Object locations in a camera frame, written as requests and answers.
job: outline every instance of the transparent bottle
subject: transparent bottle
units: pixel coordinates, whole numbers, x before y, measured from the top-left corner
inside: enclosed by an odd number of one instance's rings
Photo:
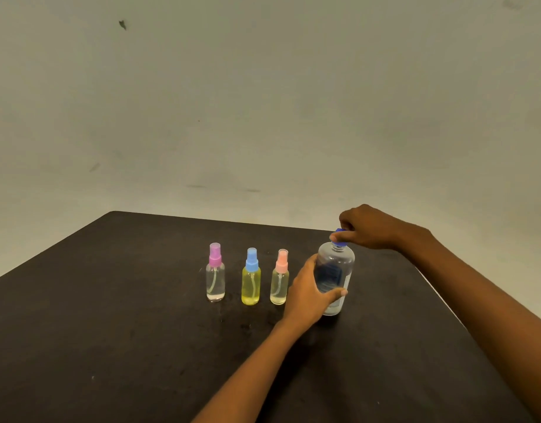
[[[281,249],[278,251],[276,266],[272,271],[270,285],[270,301],[273,304],[281,305],[286,302],[288,293],[288,251]]]
[[[256,305],[261,294],[261,269],[257,260],[257,249],[247,249],[247,260],[241,281],[241,301],[248,306]]]
[[[326,242],[317,252],[316,268],[313,275],[316,278],[317,289],[327,292],[339,286],[347,289],[353,271],[355,253],[345,242]],[[341,312],[345,297],[334,301],[325,309],[325,316],[334,316]]]
[[[225,266],[221,262],[220,244],[210,244],[210,259],[206,266],[206,296],[212,303],[225,296]]]

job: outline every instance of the person's left hand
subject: person's left hand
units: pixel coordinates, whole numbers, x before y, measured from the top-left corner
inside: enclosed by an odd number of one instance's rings
[[[302,335],[316,323],[325,309],[334,301],[347,295],[345,288],[335,288],[325,294],[317,289],[313,270],[317,254],[312,255],[288,288],[286,306],[282,321]]]

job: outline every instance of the forearm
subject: forearm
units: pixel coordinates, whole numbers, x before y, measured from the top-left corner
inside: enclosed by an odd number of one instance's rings
[[[230,377],[193,423],[252,423],[288,350],[302,333],[279,322]]]
[[[541,418],[541,319],[412,226],[399,251],[427,278],[510,387]]]

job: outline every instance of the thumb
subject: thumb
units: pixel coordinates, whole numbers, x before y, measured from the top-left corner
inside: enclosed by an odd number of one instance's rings
[[[330,240],[333,242],[351,242],[355,243],[357,240],[357,232],[354,231],[338,231],[332,233],[329,236]]]
[[[341,297],[344,297],[347,295],[347,290],[345,288],[335,288],[331,291],[327,291],[325,294],[326,301],[328,302],[328,305],[333,303],[334,301],[337,301]]]

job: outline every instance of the light blue spray bottle cap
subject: light blue spray bottle cap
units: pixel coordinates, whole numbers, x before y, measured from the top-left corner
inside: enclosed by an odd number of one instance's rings
[[[259,270],[259,260],[257,260],[257,249],[247,249],[247,260],[245,261],[245,268],[248,272],[256,272]]]
[[[345,230],[344,228],[338,228],[337,230],[335,230],[335,232],[337,233],[338,231],[347,231]],[[337,245],[337,246],[347,246],[347,242],[333,242],[332,243],[334,245]]]

